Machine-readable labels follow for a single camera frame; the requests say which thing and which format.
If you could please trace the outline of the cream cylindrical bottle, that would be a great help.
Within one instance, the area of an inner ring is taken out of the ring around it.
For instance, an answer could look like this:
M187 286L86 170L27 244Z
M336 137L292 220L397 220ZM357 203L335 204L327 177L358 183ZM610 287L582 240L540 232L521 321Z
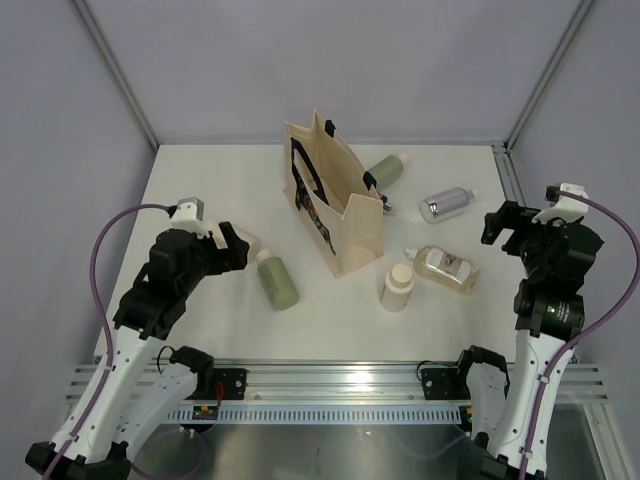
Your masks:
M406 264L394 265L385 275L380 294L382 307L389 312L400 312L409 300L414 288L414 275Z

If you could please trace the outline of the green bottle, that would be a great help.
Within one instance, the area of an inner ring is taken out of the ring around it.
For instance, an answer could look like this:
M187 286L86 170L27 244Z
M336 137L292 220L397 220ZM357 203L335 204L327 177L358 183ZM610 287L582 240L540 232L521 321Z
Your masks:
M377 191L382 191L398 181L410 163L405 153L391 154L368 170L375 181Z
M271 307L283 311L296 305L300 296L283 260L263 249L256 255L256 261L257 274Z

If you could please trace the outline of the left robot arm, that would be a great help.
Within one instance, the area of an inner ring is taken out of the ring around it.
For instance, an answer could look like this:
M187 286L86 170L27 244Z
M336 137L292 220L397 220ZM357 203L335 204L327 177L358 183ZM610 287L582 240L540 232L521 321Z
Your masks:
M107 353L61 429L29 448L25 462L45 479L124 479L142 444L184 399L220 392L214 359L193 347L174 351L156 383L136 402L138 378L208 276L241 271L251 245L231 223L213 234L171 228L160 233L132 287L122 296Z

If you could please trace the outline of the clear amber soap bottle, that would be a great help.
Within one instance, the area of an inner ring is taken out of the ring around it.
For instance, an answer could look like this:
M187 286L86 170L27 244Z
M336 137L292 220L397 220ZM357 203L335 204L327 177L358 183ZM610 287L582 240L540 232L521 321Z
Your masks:
M421 278L439 283L458 293L470 294L477 282L479 267L472 261L436 246L406 248L404 254Z

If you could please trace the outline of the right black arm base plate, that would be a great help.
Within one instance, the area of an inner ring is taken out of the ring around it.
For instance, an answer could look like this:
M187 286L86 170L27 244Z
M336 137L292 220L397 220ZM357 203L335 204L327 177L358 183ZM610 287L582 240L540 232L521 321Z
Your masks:
M429 365L420 370L419 376L425 400L464 399L456 368Z

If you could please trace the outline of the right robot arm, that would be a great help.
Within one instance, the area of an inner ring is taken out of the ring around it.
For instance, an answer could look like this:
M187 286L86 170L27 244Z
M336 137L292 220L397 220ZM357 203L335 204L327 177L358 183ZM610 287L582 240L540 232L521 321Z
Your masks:
M502 251L522 261L514 298L516 356L472 346L453 372L454 388L471 397L470 442L458 460L459 479L543 479L547 435L562 375L582 332L579 291L603 240L583 225L583 196L562 193L543 210L506 201L484 217L481 241L511 235Z

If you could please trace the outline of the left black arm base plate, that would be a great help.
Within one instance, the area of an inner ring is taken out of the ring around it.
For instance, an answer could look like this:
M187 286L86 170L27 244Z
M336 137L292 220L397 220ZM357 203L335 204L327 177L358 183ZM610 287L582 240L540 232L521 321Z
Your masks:
M198 375L193 396L202 400L243 400L247 384L247 370L243 368L209 368Z

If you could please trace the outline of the silver metallic bottle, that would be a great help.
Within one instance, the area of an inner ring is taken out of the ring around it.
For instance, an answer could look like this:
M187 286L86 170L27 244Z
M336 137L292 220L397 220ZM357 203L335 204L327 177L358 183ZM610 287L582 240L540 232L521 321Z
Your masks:
M437 223L465 212L477 197L477 191L454 187L422 200L419 211L428 223Z

